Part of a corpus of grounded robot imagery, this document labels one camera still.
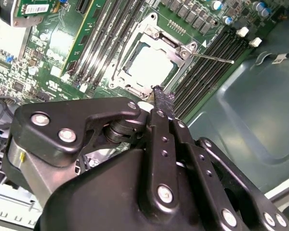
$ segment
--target screw hole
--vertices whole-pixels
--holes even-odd
[[[211,173],[209,170],[207,170],[207,175],[208,175],[209,177],[212,177],[212,173]]]
[[[167,143],[167,142],[169,141],[169,139],[167,139],[166,137],[163,137],[163,138],[162,138],[162,141],[163,141],[164,143]]]
[[[168,156],[168,153],[167,153],[165,150],[163,150],[163,151],[162,151],[162,156],[167,157],[167,156]]]

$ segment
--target green circuit board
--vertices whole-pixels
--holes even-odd
[[[155,13],[158,16],[157,26],[170,37],[184,45],[194,41],[197,43],[197,52],[203,53],[224,28],[224,16],[231,17],[233,21],[241,21],[250,28],[250,31],[264,37],[275,26],[276,21],[272,17],[273,13],[279,9],[278,5],[272,4],[271,16],[261,18],[253,11],[252,3],[249,0],[226,0],[218,11],[212,10],[210,1],[178,1],[179,6],[174,8],[173,0],[147,0],[135,13],[131,23],[128,24],[124,21],[121,24],[122,30],[118,30],[117,34],[112,35],[113,38],[119,37],[126,26],[127,33],[126,35],[122,34],[121,42],[118,42],[117,47],[115,42],[109,42],[109,49],[105,50],[102,59],[110,60],[107,65],[104,61],[104,65],[98,67],[102,69],[105,66],[106,70],[101,71],[96,68],[96,73],[100,72],[101,74],[97,78],[97,86],[92,93],[90,87],[94,85],[93,81],[89,82],[87,89],[81,90],[80,84],[75,84],[75,80],[79,76],[73,74],[67,76],[66,74],[69,72],[71,63],[77,62],[86,51],[87,40],[99,26],[97,22],[101,17],[114,14],[113,11],[107,10],[105,10],[105,14],[101,14],[105,7],[110,7],[109,4],[106,4],[109,2],[114,5],[116,1],[92,0],[85,10],[79,8],[79,0],[61,3],[60,6],[58,5],[57,13],[45,17],[42,23],[32,27],[30,32],[25,35],[24,49],[20,57],[8,60],[11,54],[0,49],[0,95],[10,95],[17,98],[20,103],[116,96],[126,96],[138,101],[140,97],[137,94],[127,91],[122,86],[111,88],[109,81],[114,69],[124,68],[124,62],[117,66],[118,60],[120,58],[123,61],[129,59],[128,56],[131,54],[129,51],[132,50],[132,47],[125,46],[129,39],[128,35],[132,34],[135,25],[150,14]],[[124,16],[123,11],[126,6],[123,2],[125,1],[118,6],[118,16],[113,18],[109,28],[116,24],[119,16]],[[137,4],[141,1],[130,2],[136,9]],[[284,2],[283,5],[284,8],[288,8],[289,1]],[[180,11],[183,7],[187,7],[186,12]],[[187,20],[189,13],[195,15],[192,20]],[[108,34],[105,34],[101,40],[99,44],[101,47],[106,44],[107,36]],[[124,49],[129,51],[120,57]],[[196,60],[197,58],[192,58],[189,63],[186,63],[185,68],[180,72],[182,77],[178,76],[175,79],[176,82],[186,76]]]

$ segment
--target metal screw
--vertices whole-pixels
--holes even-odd
[[[208,147],[212,147],[212,144],[210,143],[210,141],[208,141],[208,140],[204,140],[204,143],[206,144],[206,146],[208,146]]]
[[[270,214],[268,213],[263,213],[264,218],[266,220],[266,222],[268,222],[269,225],[271,226],[275,226],[275,221],[273,220],[273,218],[270,216]]]
[[[160,197],[160,199],[165,202],[165,203],[170,203],[172,201],[172,193],[170,191],[169,188],[167,188],[166,186],[160,185],[158,187],[158,196]]]
[[[64,142],[74,142],[76,140],[76,134],[73,130],[64,128],[59,131],[59,138]]]
[[[285,220],[283,219],[283,217],[281,215],[276,213],[275,216],[276,216],[276,219],[280,223],[281,226],[284,226],[284,227],[287,226],[287,223],[285,222]]]
[[[181,56],[182,56],[182,57],[185,57],[186,55],[187,55],[187,52],[186,52],[186,51],[182,51],[182,52],[181,52]]]
[[[137,108],[136,105],[135,105],[133,102],[129,102],[127,105],[128,105],[131,109],[136,109],[136,108]]]
[[[45,126],[49,124],[49,118],[43,114],[35,114],[31,117],[32,123],[38,126]]]
[[[160,117],[165,117],[164,116],[164,113],[162,111],[157,111],[157,114],[160,116]]]
[[[178,121],[178,124],[179,124],[180,127],[185,128],[184,123],[182,123],[181,121]]]
[[[227,221],[227,223],[230,226],[232,227],[236,226],[236,218],[228,209],[223,209],[222,214],[223,214],[223,218]]]

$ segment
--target label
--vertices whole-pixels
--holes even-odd
[[[47,12],[49,4],[27,5],[25,14]]]

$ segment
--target chip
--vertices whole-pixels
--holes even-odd
[[[13,85],[13,89],[16,91],[23,91],[24,85],[20,82],[15,81]]]
[[[242,11],[242,15],[246,16],[249,14],[249,10],[247,8],[245,8],[243,11]]]
[[[206,14],[206,12],[204,10],[200,11],[199,16],[203,17]]]
[[[196,28],[196,29],[198,29],[198,28],[201,27],[202,24],[203,24],[203,19],[202,19],[202,18],[198,18],[198,19],[194,22],[193,27]]]
[[[236,1],[235,3],[233,3],[232,7],[235,9],[238,5],[239,3]]]
[[[196,18],[196,14],[194,12],[190,11],[188,13],[187,17],[185,18],[185,21],[188,23],[192,23],[195,18]]]
[[[205,23],[202,29],[200,30],[201,34],[205,35],[211,28],[210,24]]]

